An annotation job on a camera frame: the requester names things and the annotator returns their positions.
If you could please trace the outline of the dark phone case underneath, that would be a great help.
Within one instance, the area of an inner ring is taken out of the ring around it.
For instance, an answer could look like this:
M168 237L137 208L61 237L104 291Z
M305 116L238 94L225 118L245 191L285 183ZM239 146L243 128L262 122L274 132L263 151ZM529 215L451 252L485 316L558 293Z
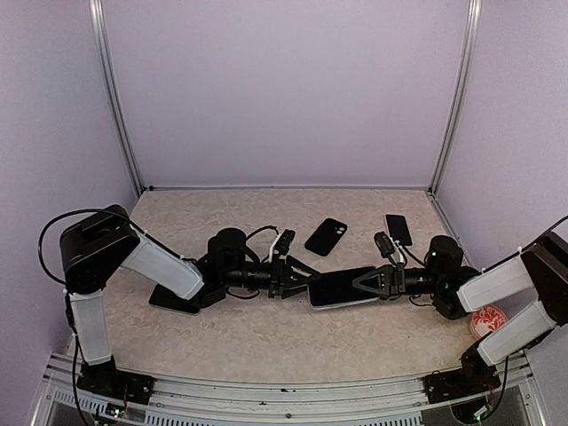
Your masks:
M348 229L347 224L328 217L317 227L304 248L318 256L328 256Z

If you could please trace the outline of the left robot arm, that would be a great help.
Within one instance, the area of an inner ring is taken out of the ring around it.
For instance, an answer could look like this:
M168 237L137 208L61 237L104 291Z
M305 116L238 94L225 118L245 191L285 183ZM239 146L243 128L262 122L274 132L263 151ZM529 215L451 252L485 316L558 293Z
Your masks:
M159 242L118 204L69 211L49 224L77 215L83 220L59 237L64 273L59 284L65 288L68 322L83 355L83 369L107 395L118 393L124 385L108 340L103 303L104 288L118 269L153 281L173 299L175 310L190 312L224 300L230 288L285 299L320 278L319 272L289 255L296 235L292 230L277 234L265 262L249 247L249 235L233 227L210 238L206 254L194 260Z

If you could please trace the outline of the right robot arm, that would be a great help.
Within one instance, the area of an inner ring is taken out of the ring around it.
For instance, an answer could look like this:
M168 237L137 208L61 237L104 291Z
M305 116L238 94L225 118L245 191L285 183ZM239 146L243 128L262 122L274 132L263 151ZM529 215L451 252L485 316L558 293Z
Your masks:
M541 342L567 323L567 241L553 227L482 271L463 265L462 248L446 235L430 240L420 268L407 267L410 253L392 236L377 233L375 245L389 263L360 275L352 286L382 300L429 295L438 313L449 320L527 289L535 291L534 301L462 354L454 374L454 387L461 393L475 392L510 354Z

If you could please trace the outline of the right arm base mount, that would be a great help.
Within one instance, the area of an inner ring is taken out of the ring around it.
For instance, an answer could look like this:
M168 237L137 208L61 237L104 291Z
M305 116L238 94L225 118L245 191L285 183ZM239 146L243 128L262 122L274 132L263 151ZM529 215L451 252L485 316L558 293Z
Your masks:
M462 355L460 368L426 375L422 382L430 404L465 398L501 386L496 367L488 366L473 352Z

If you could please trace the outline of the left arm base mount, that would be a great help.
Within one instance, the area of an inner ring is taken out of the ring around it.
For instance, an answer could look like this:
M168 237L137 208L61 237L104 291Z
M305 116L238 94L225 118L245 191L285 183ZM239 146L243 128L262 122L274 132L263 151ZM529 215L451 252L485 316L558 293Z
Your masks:
M154 378L116 367L114 357L104 362L84 360L77 387L103 397L147 406L154 389Z

